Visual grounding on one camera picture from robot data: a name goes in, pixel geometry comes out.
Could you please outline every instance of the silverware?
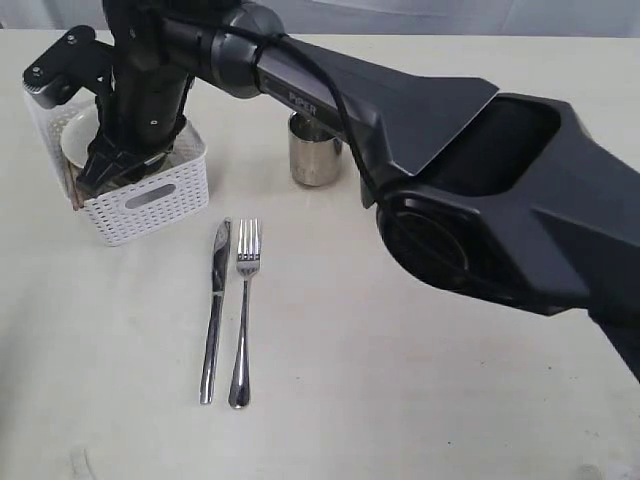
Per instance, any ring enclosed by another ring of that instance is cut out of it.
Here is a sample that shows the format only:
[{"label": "silverware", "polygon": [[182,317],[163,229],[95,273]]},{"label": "silverware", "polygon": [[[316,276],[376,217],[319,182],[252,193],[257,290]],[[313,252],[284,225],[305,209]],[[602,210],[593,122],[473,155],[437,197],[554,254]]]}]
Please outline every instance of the silverware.
[{"label": "silverware", "polygon": [[240,317],[240,335],[236,364],[233,367],[233,379],[229,391],[229,405],[233,408],[246,407],[251,399],[249,386],[249,352],[247,347],[247,323],[249,321],[249,288],[251,278],[260,270],[260,249],[262,227],[257,219],[240,221],[238,240],[238,273],[244,278],[242,295],[242,314]]},{"label": "silverware", "polygon": [[211,317],[207,331],[207,344],[202,366],[202,380],[200,381],[200,404],[208,405],[213,398],[213,381],[216,374],[216,357],[218,354],[218,338],[220,336],[220,318],[222,316],[222,301],[227,279],[227,265],[231,250],[231,219],[225,218],[213,245],[213,260],[211,264]]}]

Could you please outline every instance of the white backdrop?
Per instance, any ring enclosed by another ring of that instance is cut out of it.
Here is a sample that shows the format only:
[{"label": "white backdrop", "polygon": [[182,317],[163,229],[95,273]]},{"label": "white backdrop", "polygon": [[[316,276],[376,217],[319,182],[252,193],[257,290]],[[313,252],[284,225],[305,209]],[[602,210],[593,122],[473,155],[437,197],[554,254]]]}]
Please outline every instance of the white backdrop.
[{"label": "white backdrop", "polygon": [[[639,0],[263,0],[291,33],[640,36]],[[1,0],[8,28],[104,28],[100,0]]]}]

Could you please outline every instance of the stainless steel cup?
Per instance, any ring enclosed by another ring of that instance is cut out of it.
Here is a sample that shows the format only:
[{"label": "stainless steel cup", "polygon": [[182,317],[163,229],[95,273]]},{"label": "stainless steel cup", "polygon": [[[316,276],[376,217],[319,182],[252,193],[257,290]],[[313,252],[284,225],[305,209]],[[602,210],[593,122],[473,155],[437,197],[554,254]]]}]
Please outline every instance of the stainless steel cup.
[{"label": "stainless steel cup", "polygon": [[340,173],[342,142],[299,113],[289,118],[289,165],[294,180],[310,187],[333,183]]}]

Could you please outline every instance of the white table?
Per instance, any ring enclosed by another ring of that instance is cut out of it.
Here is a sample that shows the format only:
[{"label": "white table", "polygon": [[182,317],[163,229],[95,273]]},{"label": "white table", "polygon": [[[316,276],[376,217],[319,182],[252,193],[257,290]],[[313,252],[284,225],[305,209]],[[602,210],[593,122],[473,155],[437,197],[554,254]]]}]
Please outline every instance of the white table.
[{"label": "white table", "polygon": [[[0,478],[73,478],[78,449],[97,480],[597,478],[579,476],[585,465],[617,479],[640,465],[640,386],[584,313],[541,318],[414,280],[360,206],[351,165],[331,188],[293,183],[289,112],[269,98],[199,83],[188,116],[210,147],[210,206],[101,246],[60,193],[22,104],[22,70],[58,35],[0,31]],[[308,40],[569,100],[640,168],[640,40]],[[265,226],[253,403],[240,412],[226,403],[233,269],[214,404],[198,404],[225,215]]]}]

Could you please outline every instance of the plastic basket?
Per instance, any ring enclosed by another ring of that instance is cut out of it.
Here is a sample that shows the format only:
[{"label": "plastic basket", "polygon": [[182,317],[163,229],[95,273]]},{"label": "plastic basket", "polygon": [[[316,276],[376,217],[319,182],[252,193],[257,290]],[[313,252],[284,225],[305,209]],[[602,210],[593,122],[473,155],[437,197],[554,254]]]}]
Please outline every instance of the plastic basket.
[{"label": "plastic basket", "polygon": [[[68,180],[64,175],[67,160],[60,148],[60,136],[69,120],[93,101],[69,103],[52,110],[41,108],[28,94],[25,94],[25,102],[60,186],[69,197]],[[177,222],[209,203],[206,150],[196,130],[187,122],[176,138],[170,157],[172,167],[138,183],[86,200],[79,211],[110,246],[121,245]]]}]

